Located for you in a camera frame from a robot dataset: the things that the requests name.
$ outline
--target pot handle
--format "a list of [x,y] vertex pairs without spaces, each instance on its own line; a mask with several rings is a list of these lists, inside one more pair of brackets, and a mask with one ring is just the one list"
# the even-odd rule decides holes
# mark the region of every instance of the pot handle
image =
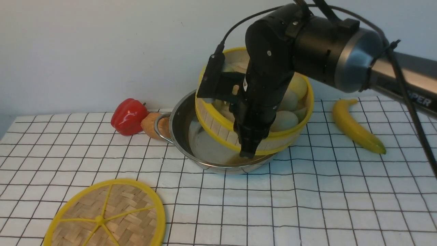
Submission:
[[155,120],[154,128],[155,128],[155,132],[156,132],[156,134],[158,134],[158,136],[160,136],[162,139],[169,142],[170,144],[173,144],[173,141],[171,139],[169,139],[168,137],[164,136],[160,132],[159,127],[158,127],[158,123],[160,122],[160,120],[162,120],[163,118],[166,118],[166,117],[170,117],[170,115],[171,115],[171,113],[164,113],[164,114],[158,116]]

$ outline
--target red bell pepper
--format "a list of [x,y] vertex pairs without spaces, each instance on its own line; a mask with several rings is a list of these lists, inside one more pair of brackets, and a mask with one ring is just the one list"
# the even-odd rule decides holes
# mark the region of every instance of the red bell pepper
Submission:
[[134,135],[142,131],[141,121],[148,114],[149,111],[142,103],[128,98],[118,105],[112,116],[111,125],[121,135]]

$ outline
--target white wall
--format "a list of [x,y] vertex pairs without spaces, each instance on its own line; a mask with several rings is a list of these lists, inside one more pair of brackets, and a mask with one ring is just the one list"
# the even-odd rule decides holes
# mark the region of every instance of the white wall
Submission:
[[[0,1],[0,113],[111,111],[128,97],[172,107],[195,89],[228,28],[290,1]],[[437,60],[437,1],[327,2],[402,39],[398,51]],[[244,45],[248,25],[235,30],[227,48]],[[313,86],[317,97],[342,96]]]

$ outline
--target banana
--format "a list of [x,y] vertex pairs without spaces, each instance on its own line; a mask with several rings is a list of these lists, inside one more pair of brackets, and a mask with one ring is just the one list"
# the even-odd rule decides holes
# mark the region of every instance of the banana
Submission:
[[344,134],[363,148],[377,154],[385,154],[384,144],[349,114],[349,106],[357,102],[356,99],[340,99],[335,102],[332,109],[335,124]]

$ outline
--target table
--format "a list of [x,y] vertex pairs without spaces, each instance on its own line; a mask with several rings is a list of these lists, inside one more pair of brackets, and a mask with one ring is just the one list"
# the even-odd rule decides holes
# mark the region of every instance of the table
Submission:
[[[382,96],[351,107],[385,144],[377,155],[337,129],[334,102],[316,101],[293,146],[237,176],[208,173],[145,134],[121,136],[111,112],[18,117],[0,142],[0,245],[41,245],[66,201],[115,178],[156,190],[166,246],[432,245],[437,180],[406,108]],[[420,119],[437,152],[437,121]]]

